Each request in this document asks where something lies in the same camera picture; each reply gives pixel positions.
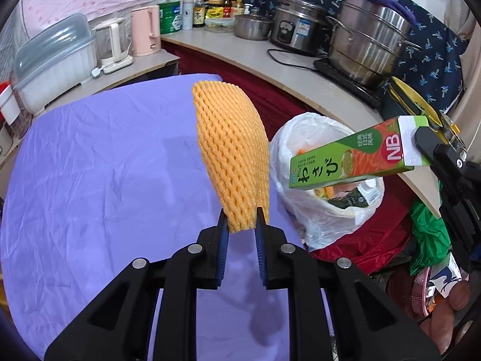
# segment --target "green wasabi box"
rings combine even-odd
[[[425,116],[403,115],[294,156],[289,187],[311,190],[429,165],[414,143],[420,126],[428,126]]]

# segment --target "pot handle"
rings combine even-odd
[[[399,42],[399,47],[401,47],[403,44],[412,47],[415,51],[422,51],[422,47],[419,45],[416,45],[415,43],[409,42],[405,39]]]
[[[332,16],[326,16],[326,19],[335,21],[338,25],[340,25],[345,31],[347,31],[347,33],[349,34],[349,40],[352,41],[354,33],[349,28],[347,28],[344,23],[342,23],[342,21],[337,20],[335,17]]]

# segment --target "red label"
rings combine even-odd
[[[388,163],[397,163],[403,159],[403,146],[401,136],[397,133],[384,138],[381,147],[382,156]]]

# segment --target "stainless steel pot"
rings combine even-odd
[[[322,37],[330,33],[327,11],[304,0],[281,0],[270,41],[302,54],[317,54]]]
[[[252,41],[264,41],[269,36],[272,20],[259,15],[237,15],[234,35]]]
[[[394,10],[367,0],[345,0],[335,22],[329,62],[350,79],[378,88],[391,76],[405,46],[411,24]]]

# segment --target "blue and white label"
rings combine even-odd
[[[297,26],[297,34],[302,36],[309,35],[309,30],[311,29],[312,22],[306,19],[299,20],[299,25]]]

